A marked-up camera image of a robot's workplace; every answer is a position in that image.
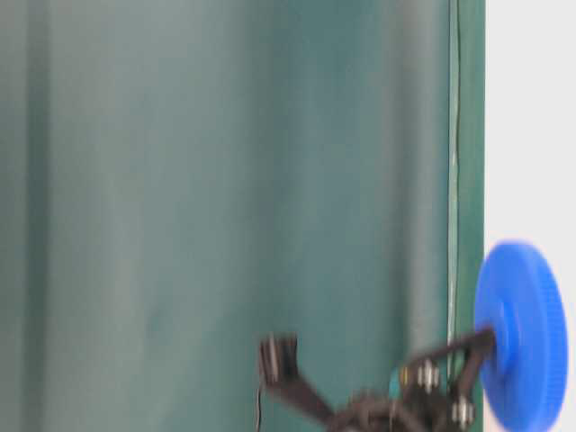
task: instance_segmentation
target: green backdrop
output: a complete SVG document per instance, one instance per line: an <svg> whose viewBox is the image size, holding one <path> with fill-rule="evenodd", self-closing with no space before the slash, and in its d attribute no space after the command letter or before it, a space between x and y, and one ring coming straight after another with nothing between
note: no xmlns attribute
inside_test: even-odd
<svg viewBox="0 0 576 432"><path fill-rule="evenodd" d="M2 430L251 430L269 331L342 404L468 326L475 3L4 0Z"/></svg>

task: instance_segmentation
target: white wall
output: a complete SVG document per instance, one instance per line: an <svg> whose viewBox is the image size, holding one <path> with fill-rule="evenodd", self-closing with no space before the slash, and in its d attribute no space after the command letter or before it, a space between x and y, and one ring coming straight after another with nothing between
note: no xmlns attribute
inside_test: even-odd
<svg viewBox="0 0 576 432"><path fill-rule="evenodd" d="M576 4L487 3L486 248L527 239L553 267L571 342L553 430L569 431L576 426ZM500 429L487 419L485 430Z"/></svg>

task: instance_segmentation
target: blue plastic disc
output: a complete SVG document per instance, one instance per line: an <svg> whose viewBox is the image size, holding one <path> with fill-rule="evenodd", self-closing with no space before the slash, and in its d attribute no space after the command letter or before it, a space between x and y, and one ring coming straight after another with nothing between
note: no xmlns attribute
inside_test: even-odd
<svg viewBox="0 0 576 432"><path fill-rule="evenodd" d="M547 430L563 402L568 343L556 281L534 247L509 242L490 252L474 315L476 329L496 333L496 350L481 370L496 417L511 431Z"/></svg>

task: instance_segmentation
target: black metal bracket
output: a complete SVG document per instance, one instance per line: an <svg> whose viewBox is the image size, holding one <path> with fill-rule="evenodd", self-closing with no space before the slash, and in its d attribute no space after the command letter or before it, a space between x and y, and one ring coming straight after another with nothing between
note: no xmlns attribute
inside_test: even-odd
<svg viewBox="0 0 576 432"><path fill-rule="evenodd" d="M260 343L260 387L316 420L328 432L462 432L474 422L473 386L495 345L491 328L460 337L412 357L400 369L398 399L363 392L344 408L333 410L301 376L296 336L271 336ZM463 366L446 391L441 391L438 363L456 353L463 354ZM259 399L260 389L256 430L261 420Z"/></svg>

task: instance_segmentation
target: blue bottle cap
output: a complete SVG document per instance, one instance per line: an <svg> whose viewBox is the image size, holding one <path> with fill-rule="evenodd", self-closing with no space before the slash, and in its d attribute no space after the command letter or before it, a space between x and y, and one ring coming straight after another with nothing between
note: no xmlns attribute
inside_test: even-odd
<svg viewBox="0 0 576 432"><path fill-rule="evenodd" d="M496 333L496 350L481 370L496 417L511 431L547 430L563 402L568 342L556 281L534 247L506 242L490 252L474 320L476 329Z"/></svg>

